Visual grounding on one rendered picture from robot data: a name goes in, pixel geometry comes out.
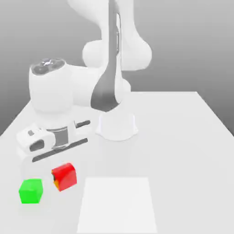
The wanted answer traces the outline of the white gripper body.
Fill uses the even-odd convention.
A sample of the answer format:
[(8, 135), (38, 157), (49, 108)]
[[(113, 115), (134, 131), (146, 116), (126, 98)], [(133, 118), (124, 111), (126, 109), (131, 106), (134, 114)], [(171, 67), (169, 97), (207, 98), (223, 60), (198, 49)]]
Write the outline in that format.
[(39, 165), (39, 164), (52, 164), (53, 163), (53, 158), (55, 158), (56, 155), (61, 155), (62, 152), (65, 152), (67, 150), (70, 150), (72, 148), (75, 148), (77, 146), (80, 146), (82, 144), (85, 144), (88, 142), (88, 138), (83, 138), (79, 141), (71, 143), (69, 146), (65, 148), (58, 148), (58, 149), (53, 149), (48, 152), (42, 153), (37, 156), (32, 157), (32, 164), (33, 165)]

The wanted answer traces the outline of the small red cube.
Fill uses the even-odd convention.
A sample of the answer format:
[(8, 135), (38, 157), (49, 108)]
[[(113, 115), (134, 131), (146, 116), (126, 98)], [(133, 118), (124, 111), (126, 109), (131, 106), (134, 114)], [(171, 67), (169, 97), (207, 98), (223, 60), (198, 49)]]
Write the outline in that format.
[(53, 182), (59, 191), (77, 184), (76, 170), (71, 163), (63, 164), (51, 170)]

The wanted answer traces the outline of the small green cube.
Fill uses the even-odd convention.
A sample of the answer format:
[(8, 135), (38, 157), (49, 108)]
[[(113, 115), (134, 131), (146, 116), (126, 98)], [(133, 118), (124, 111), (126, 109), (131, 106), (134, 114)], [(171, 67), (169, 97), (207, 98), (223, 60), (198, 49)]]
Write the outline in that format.
[(38, 204), (42, 194), (43, 183), (38, 178), (24, 180), (19, 189), (20, 200), (23, 204)]

